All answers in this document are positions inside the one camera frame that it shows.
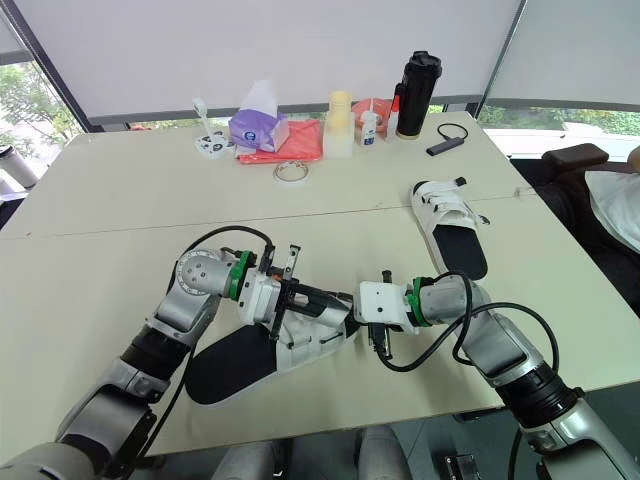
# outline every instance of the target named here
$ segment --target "purple tissue box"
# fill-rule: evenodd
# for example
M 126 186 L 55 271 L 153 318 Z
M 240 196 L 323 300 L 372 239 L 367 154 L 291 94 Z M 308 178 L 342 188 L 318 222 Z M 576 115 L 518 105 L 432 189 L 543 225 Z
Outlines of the purple tissue box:
M 274 118 L 257 110 L 238 110 L 229 120 L 231 141 L 236 145 L 265 152 L 277 152 L 289 137 L 287 117 Z

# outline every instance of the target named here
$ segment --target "black cable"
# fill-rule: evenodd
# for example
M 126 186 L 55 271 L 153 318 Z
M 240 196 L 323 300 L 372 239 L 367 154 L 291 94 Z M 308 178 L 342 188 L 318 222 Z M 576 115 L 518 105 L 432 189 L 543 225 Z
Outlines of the black cable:
M 507 468 L 507 480 L 514 480 L 516 476 L 516 459 L 518 458 L 518 450 L 520 449 L 520 441 L 522 440 L 522 430 L 518 428 L 516 435 L 513 437 L 511 444 L 511 452 L 509 453 L 509 467 Z
M 271 239 L 266 234 L 262 233 L 260 230 L 256 230 L 255 228 L 251 228 L 251 227 L 245 227 L 244 225 L 228 225 L 226 227 L 216 228 L 215 230 L 211 230 L 210 232 L 205 233 L 200 238 L 195 240 L 191 245 L 189 245 L 186 248 L 186 250 L 184 252 L 182 252 L 182 254 L 184 255 L 188 251 L 193 250 L 198 245 L 200 245 L 202 242 L 204 242 L 205 240 L 210 239 L 214 235 L 218 235 L 218 234 L 223 233 L 223 232 L 236 231 L 236 230 L 240 231 L 240 232 L 247 232 L 247 233 L 250 233 L 252 235 L 255 235 L 256 237 L 260 237 L 262 240 L 264 240 L 264 243 L 266 243 L 267 246 L 269 246 L 269 247 L 273 246 L 273 242 L 271 241 Z
M 460 278 L 462 278 L 462 282 L 464 283 L 464 291 L 465 291 L 465 298 L 466 298 L 465 312 L 464 312 L 464 315 L 461 317 L 462 328 L 460 329 L 460 334 L 458 335 L 458 339 L 456 340 L 456 343 L 453 346 L 452 355 L 454 360 L 456 360 L 457 362 L 460 362 L 464 365 L 473 366 L 473 363 L 471 363 L 466 358 L 463 358 L 460 356 L 460 349 L 462 348 L 462 343 L 464 342 L 467 336 L 467 333 L 469 332 L 469 326 L 471 325 L 471 309 L 473 308 L 473 293 L 471 292 L 471 280 L 469 279 L 466 273 L 458 270 L 452 270 L 450 272 L 443 273 L 439 277 L 435 278 L 434 283 L 436 283 L 438 280 L 441 280 L 442 278 L 445 278 L 451 275 L 457 275 Z
M 551 330 L 551 327 L 547 323 L 547 321 L 540 316 L 537 312 L 530 309 L 529 307 L 525 307 L 524 305 L 520 305 L 518 303 L 512 302 L 493 302 L 482 305 L 478 308 L 474 308 L 471 311 L 471 316 L 477 315 L 478 313 L 486 312 L 487 310 L 492 310 L 494 308 L 511 308 L 513 310 L 520 310 L 530 316 L 532 316 L 537 322 L 542 326 L 547 337 L 549 338 L 549 343 L 551 344 L 551 369 L 558 373 L 558 369 L 560 368 L 560 349 L 558 348 L 558 341 L 556 340 L 556 336 Z
M 460 317 L 451 325 L 449 325 L 447 329 L 442 333 L 442 335 L 436 338 L 436 340 L 429 346 L 429 348 L 425 350 L 425 352 L 422 355 L 420 355 L 418 358 L 416 358 L 413 362 L 409 363 L 408 365 L 394 365 L 388 359 L 386 359 L 381 352 L 378 352 L 378 358 L 380 359 L 380 361 L 385 367 L 387 367 L 390 370 L 393 370 L 394 372 L 410 372 L 411 370 L 415 370 L 420 365 L 422 365 L 427 358 L 429 358 L 431 355 L 435 353 L 438 347 L 442 345 L 442 342 L 444 342 L 447 339 L 447 337 L 451 335 L 456 328 L 458 328 L 458 326 L 462 323 L 462 321 L 463 321 L 462 317 Z
M 197 240 L 192 242 L 191 245 L 189 245 L 184 250 L 184 252 L 182 252 L 182 255 L 184 255 L 185 253 L 189 252 L 190 250 L 193 250 L 198 245 L 200 245 L 202 242 L 204 242 L 205 240 L 210 239 L 214 235 L 218 235 L 218 234 L 224 233 L 224 232 L 232 232 L 232 231 L 250 233 L 251 235 L 255 235 L 256 237 L 261 238 L 262 240 L 264 240 L 265 247 L 264 247 L 264 251 L 262 253 L 262 257 L 260 258 L 259 270 L 261 272 L 266 271 L 267 268 L 269 268 L 269 266 L 271 266 L 271 256 L 273 255 L 273 250 L 274 250 L 273 242 L 271 241 L 271 239 L 266 234 L 262 233 L 260 230 L 256 230 L 255 228 L 251 228 L 251 227 L 245 227 L 244 225 L 227 225 L 226 227 L 220 227 L 220 228 L 216 228 L 215 230 L 211 230 L 210 232 L 205 233 L 200 238 L 198 238 Z M 178 261 L 176 260 L 176 264 L 174 265 L 173 271 L 171 272 L 171 278 L 169 279 L 169 286 L 167 287 L 167 292 L 169 290 L 171 290 L 171 287 L 173 286 L 173 282 L 176 279 L 175 266 L 177 264 L 178 264 Z
M 438 125 L 438 128 L 436 129 L 436 131 L 440 134 L 440 136 L 442 138 L 444 138 L 445 140 L 450 140 L 451 137 L 445 133 L 442 133 L 440 131 L 440 128 L 442 127 L 458 127 L 459 129 L 461 129 L 462 131 L 464 131 L 464 137 L 462 137 L 462 140 L 464 140 L 465 138 L 467 138 L 469 136 L 469 131 L 464 128 L 462 125 L 458 125 L 457 123 L 441 123 L 440 125 Z
M 169 415 L 171 414 L 171 411 L 173 410 L 173 407 L 178 401 L 178 397 L 180 396 L 180 393 L 184 388 L 184 384 L 186 383 L 187 372 L 189 371 L 189 368 L 191 367 L 191 364 L 193 362 L 193 356 L 195 351 L 196 351 L 196 345 L 194 345 L 193 348 L 191 349 L 191 352 L 189 352 L 189 358 L 187 359 L 187 364 L 184 367 L 184 372 L 182 372 L 182 377 L 180 377 L 180 383 L 178 383 L 178 386 L 176 387 L 176 391 L 173 393 L 171 400 L 169 400 L 169 405 L 167 405 L 167 408 L 164 410 L 162 417 L 160 417 L 160 420 L 158 420 L 158 423 L 156 423 L 156 426 L 153 429 L 153 432 L 151 432 L 151 435 L 149 435 L 149 438 L 145 442 L 142 449 L 140 449 L 140 452 L 136 456 L 135 460 L 131 462 L 131 465 L 129 465 L 128 470 L 122 475 L 121 477 L 122 480 L 128 480 L 129 477 L 133 474 L 133 472 L 136 469 L 136 464 L 145 457 L 145 455 L 151 448 L 151 445 L 153 445 L 153 442 L 156 440 L 156 437 L 160 433 L 160 430 L 162 429 L 165 422 L 167 421 L 167 418 L 169 418 Z

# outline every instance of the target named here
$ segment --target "window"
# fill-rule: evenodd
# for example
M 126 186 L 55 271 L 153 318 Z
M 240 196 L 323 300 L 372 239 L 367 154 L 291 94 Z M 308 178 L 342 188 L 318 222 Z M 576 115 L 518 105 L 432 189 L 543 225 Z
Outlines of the window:
M 82 128 L 35 62 L 0 66 L 0 144 L 13 145 L 41 177 Z M 14 191 L 23 190 L 0 171 Z
M 478 123 L 505 154 L 540 158 L 548 151 L 594 143 L 611 161 L 626 161 L 640 145 L 640 113 L 485 105 Z
M 566 123 L 590 125 L 605 134 L 640 135 L 640 113 L 572 108 L 503 108 L 485 106 L 478 123 L 484 128 L 567 130 Z

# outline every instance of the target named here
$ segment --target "small bottle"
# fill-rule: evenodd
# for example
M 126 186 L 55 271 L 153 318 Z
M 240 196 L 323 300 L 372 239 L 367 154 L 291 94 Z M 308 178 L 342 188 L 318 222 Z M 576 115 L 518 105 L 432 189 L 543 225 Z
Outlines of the small bottle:
M 376 139 L 376 127 L 378 125 L 378 115 L 373 111 L 373 98 L 369 103 L 369 110 L 365 110 L 360 115 L 360 121 L 362 122 L 362 128 L 358 130 L 358 144 L 361 147 L 367 147 L 373 145 Z
M 322 137 L 323 157 L 353 156 L 354 129 L 355 115 L 351 112 L 351 96 L 347 92 L 331 92 Z

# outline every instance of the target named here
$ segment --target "plastic bag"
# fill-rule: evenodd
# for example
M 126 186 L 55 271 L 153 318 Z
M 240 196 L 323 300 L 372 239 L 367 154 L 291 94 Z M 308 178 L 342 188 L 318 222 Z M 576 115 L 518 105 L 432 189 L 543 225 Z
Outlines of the plastic bag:
M 289 138 L 276 153 L 256 150 L 238 155 L 240 163 L 280 163 L 287 160 L 313 162 L 322 158 L 322 124 L 318 120 L 289 122 Z

